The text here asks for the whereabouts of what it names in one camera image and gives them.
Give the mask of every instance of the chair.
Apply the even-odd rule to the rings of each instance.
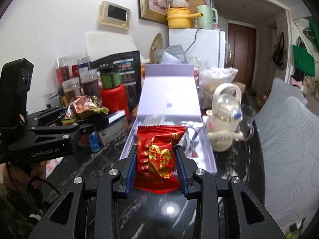
[[[296,97],[282,106],[262,144],[265,207],[283,229],[319,207],[319,117]]]
[[[268,100],[255,117],[261,145],[272,138],[272,130],[280,117],[284,103],[290,96],[299,99],[303,105],[307,104],[307,100],[299,88],[275,78],[272,82],[272,91]]]

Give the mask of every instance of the brown wooden door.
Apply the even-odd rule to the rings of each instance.
[[[234,82],[251,86],[256,51],[256,29],[228,24],[228,65],[238,69]]]

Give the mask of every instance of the framed painting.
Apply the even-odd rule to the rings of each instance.
[[[138,0],[140,19],[167,24],[169,0]]]

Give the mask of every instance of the cartoon kettle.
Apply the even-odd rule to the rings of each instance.
[[[234,88],[236,97],[224,93],[226,89]],[[216,152],[226,151],[233,140],[243,140],[243,133],[238,130],[242,113],[240,109],[241,91],[237,85],[224,83],[217,87],[213,94],[212,109],[207,110],[208,116],[206,123],[207,136]]]

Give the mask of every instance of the white refrigerator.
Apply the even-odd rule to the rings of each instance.
[[[186,52],[186,58],[192,58],[194,55],[200,56],[209,64],[219,68],[224,68],[225,64],[225,32],[214,29],[170,29],[169,45],[181,44],[184,52],[194,42]]]

